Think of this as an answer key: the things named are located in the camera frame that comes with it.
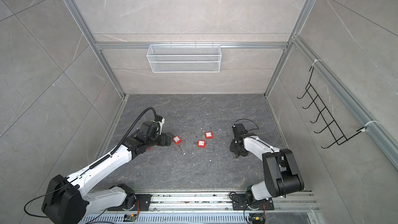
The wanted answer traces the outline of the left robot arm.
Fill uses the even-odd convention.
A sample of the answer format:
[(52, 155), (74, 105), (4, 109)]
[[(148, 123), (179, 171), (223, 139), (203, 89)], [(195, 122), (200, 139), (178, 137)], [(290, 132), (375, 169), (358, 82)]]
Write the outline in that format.
[(85, 216), (99, 210), (120, 207), (131, 210), (137, 206), (135, 192), (125, 184), (92, 193), (91, 190), (104, 178), (153, 146), (170, 146), (173, 135), (163, 133), (165, 119), (154, 113), (153, 121), (145, 121), (134, 131), (138, 121), (153, 107), (146, 108), (132, 123), (119, 143), (108, 153), (85, 168), (67, 177), (57, 175), (48, 184), (41, 197), (41, 218), (54, 224), (77, 224)]

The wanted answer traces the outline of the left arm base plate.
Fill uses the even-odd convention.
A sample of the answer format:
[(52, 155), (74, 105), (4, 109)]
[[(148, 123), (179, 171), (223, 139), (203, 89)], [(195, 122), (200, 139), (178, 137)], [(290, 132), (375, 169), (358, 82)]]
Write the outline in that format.
[(121, 206), (110, 207), (108, 211), (148, 211), (151, 203), (152, 195), (138, 194), (128, 197)]

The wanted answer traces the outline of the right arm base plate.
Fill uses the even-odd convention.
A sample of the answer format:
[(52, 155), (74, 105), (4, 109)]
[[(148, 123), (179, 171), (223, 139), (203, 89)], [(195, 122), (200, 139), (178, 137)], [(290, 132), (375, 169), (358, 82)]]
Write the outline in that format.
[(264, 200), (253, 200), (246, 196), (246, 194), (238, 194), (236, 192), (229, 193), (229, 198), (232, 201), (233, 209), (235, 211), (243, 211), (243, 210), (265, 210), (272, 211), (274, 210), (274, 203), (271, 198)]

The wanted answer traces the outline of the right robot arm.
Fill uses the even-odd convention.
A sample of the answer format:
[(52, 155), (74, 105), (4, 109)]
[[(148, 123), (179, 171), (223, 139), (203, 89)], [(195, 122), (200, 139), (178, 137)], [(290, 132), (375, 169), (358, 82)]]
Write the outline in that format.
[(234, 139), (230, 151), (235, 157), (246, 157), (252, 153), (263, 164), (264, 180), (246, 190), (246, 202), (250, 207), (258, 208), (265, 200), (304, 190), (303, 177), (290, 149), (271, 146), (242, 123), (234, 124), (232, 131)]

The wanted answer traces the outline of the red padlock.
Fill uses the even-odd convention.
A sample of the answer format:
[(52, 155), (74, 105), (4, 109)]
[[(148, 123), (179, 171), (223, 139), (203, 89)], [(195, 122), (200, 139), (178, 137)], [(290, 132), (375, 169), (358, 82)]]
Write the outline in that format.
[(213, 146), (207, 145), (206, 141), (199, 140), (198, 148), (202, 148), (205, 152), (214, 152), (215, 148)]
[(219, 140), (222, 139), (221, 135), (218, 135), (214, 132), (205, 132), (205, 138), (208, 139), (213, 139), (213, 140)]
[(182, 139), (177, 135), (173, 137), (173, 143), (174, 143), (174, 148), (176, 151), (178, 151), (179, 154), (183, 154), (183, 149), (182, 149)]

